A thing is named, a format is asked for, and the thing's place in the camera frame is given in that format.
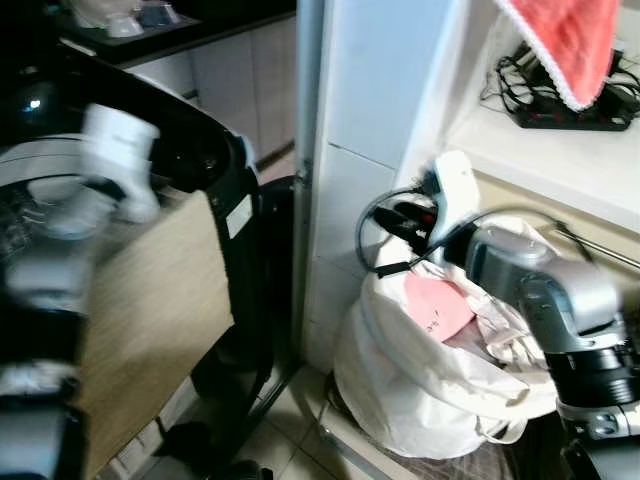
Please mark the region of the white plastic bag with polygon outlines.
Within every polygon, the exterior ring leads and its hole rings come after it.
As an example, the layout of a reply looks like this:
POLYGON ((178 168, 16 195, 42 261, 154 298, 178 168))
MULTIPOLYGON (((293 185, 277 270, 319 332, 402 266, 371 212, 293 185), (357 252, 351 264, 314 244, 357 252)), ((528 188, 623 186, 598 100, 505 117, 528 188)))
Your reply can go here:
POLYGON ((78 27, 102 29, 109 38, 142 35, 138 23, 142 0, 67 0, 78 27))

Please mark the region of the black power strip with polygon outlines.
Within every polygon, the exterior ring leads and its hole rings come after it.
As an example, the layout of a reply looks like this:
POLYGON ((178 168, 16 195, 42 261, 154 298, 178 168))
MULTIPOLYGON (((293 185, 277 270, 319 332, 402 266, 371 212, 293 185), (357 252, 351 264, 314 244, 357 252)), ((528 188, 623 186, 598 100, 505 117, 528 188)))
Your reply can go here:
POLYGON ((507 106, 509 118, 518 127, 544 131, 626 131, 635 118, 635 105, 618 100, 611 93, 602 97, 602 104, 573 111, 554 97, 535 97, 529 102, 507 106))

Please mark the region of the dark patterned floor mat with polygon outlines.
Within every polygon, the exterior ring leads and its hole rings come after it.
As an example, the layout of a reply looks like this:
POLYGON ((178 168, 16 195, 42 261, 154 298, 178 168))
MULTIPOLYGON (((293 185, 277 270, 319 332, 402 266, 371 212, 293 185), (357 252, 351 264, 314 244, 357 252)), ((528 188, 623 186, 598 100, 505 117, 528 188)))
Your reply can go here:
POLYGON ((453 460, 410 460, 406 468, 422 480, 570 480, 561 445, 522 439, 511 445, 484 444, 453 460))

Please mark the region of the pink garment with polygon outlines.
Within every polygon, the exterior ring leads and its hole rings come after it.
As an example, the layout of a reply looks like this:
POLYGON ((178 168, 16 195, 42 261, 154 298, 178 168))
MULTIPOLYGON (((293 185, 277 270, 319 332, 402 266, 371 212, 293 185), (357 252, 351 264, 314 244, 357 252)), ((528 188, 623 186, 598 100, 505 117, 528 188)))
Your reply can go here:
POLYGON ((404 279, 404 310, 440 342, 451 339, 475 319, 467 297, 453 283, 416 273, 404 279))

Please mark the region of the white kitchen cabinet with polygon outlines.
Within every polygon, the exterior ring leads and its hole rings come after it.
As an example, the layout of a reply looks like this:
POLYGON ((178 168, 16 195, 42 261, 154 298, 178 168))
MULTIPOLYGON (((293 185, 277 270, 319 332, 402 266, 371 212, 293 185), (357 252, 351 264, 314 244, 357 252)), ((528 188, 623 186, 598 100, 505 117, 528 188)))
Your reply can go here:
POLYGON ((287 18, 128 72, 200 106, 251 142, 260 177, 296 172, 297 26, 287 18))

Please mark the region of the red towel with white trim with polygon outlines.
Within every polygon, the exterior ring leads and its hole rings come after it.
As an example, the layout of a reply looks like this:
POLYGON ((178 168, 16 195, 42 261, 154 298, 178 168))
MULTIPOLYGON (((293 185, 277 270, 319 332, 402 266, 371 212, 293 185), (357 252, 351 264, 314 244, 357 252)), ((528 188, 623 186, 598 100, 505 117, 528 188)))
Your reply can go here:
POLYGON ((535 52, 563 104, 590 108, 611 77, 621 0, 493 0, 535 52))

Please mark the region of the white cloth laundry bag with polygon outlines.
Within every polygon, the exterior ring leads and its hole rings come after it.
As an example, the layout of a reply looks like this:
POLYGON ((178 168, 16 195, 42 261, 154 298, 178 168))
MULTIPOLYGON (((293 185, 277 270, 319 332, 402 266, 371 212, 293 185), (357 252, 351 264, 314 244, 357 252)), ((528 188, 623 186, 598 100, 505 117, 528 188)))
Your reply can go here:
POLYGON ((402 457, 451 460, 486 443, 513 443, 527 422, 557 406, 529 323, 460 264, 367 275, 335 339, 333 372, 360 428, 402 457), (411 273, 453 283, 475 319, 451 339, 431 338, 404 310, 411 273))

